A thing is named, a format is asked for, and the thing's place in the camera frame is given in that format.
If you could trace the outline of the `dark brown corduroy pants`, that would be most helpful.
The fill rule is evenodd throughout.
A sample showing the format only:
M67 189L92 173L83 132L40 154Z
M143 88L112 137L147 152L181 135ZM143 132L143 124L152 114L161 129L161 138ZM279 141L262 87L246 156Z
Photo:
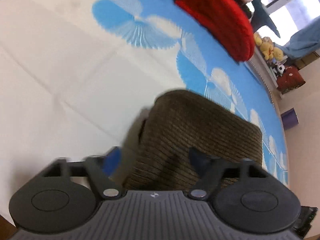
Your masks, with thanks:
M263 162L258 126L187 90L159 96L143 126L137 157L124 180L128 190L188 190L198 180L189 149L228 161Z

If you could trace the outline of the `purple rolled mat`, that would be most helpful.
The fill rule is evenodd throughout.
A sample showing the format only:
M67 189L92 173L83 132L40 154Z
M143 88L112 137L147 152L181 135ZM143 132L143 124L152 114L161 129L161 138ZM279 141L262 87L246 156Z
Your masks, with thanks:
M288 111L282 113L281 120L285 131L299 124L298 116L294 108L291 108Z

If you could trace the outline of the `panda plush toy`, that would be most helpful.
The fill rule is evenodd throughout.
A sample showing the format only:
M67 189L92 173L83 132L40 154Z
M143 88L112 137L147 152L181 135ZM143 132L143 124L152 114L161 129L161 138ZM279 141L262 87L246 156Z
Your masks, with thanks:
M277 62L272 67L272 71L276 77L282 76L285 72L285 66L282 63Z

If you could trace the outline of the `blue white patterned bedsheet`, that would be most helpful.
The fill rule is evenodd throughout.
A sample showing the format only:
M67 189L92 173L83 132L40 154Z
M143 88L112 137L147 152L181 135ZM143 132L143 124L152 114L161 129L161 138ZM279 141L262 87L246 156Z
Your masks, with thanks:
M59 157L124 148L155 98L184 88L263 134L263 167L288 184L279 115L261 76L173 0L1 0L1 215Z

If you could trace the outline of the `yellow plush toy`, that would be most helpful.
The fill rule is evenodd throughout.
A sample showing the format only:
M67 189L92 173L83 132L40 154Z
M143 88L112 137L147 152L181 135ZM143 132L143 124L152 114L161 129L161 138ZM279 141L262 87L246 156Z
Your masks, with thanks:
M269 37L261 37L257 32L253 34L255 45L260 50L265 61L280 62L284 59L284 53L280 48L274 46L274 43Z

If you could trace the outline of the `right blue curtain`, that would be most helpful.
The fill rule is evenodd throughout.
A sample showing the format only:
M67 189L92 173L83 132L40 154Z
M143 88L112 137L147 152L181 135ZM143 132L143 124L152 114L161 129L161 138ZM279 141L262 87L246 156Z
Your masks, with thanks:
M291 59L298 59L319 50L320 18L315 18L306 27L291 36L281 50Z

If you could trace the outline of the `red folded blanket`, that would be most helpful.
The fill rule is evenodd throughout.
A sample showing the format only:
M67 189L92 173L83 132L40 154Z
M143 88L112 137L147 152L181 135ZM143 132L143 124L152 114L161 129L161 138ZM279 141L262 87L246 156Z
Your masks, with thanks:
M253 28L235 0L175 0L224 46L235 61L254 53Z

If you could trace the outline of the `teal shark plush toy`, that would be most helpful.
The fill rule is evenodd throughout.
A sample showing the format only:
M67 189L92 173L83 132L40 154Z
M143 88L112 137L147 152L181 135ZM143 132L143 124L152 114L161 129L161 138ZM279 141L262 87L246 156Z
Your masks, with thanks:
M269 14L265 10L261 0L253 0L252 5L254 7L253 16L251 19L253 31L256 32L261 27L268 26L276 34L276 36L280 38L280 33L276 28L276 25L270 18Z

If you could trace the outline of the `white framed window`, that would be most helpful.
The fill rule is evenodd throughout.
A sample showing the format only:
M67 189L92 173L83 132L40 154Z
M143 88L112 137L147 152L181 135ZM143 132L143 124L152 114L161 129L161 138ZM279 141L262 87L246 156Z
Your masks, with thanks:
M291 36L319 17L319 0L261 0L280 36L269 27L258 30L260 36L268 36L281 46L289 42Z

